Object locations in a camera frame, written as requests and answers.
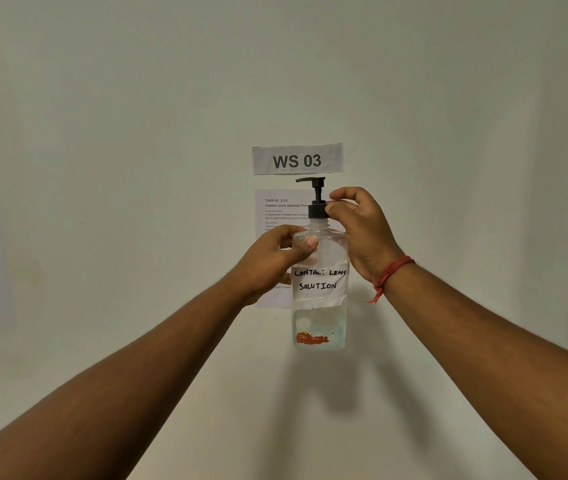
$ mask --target person's left hand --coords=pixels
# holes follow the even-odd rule
[[[317,247],[315,236],[307,237],[295,248],[287,250],[293,243],[293,236],[304,230],[303,227],[283,225],[265,232],[228,273],[227,279],[241,283],[245,288],[247,305],[255,303],[278,283],[289,285],[288,268],[313,254]]]

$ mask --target ws 03 sign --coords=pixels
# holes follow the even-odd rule
[[[259,146],[252,149],[253,175],[344,171],[344,145]]]

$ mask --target person's right arm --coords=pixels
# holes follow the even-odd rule
[[[377,202],[331,193],[356,270],[375,282],[404,253]],[[416,264],[384,295],[495,434],[539,479],[568,479],[568,351],[490,312]]]

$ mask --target person's right hand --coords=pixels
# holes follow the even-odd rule
[[[333,201],[328,202],[326,212],[346,228],[353,266],[362,278],[375,283],[388,265],[404,256],[384,212],[371,194],[359,187],[342,187],[330,197]]]

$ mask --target black pump dispenser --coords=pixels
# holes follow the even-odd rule
[[[322,200],[322,187],[324,186],[326,177],[304,177],[297,178],[296,182],[312,182],[315,189],[315,200],[308,206],[309,219],[328,219],[326,213],[326,201]]]

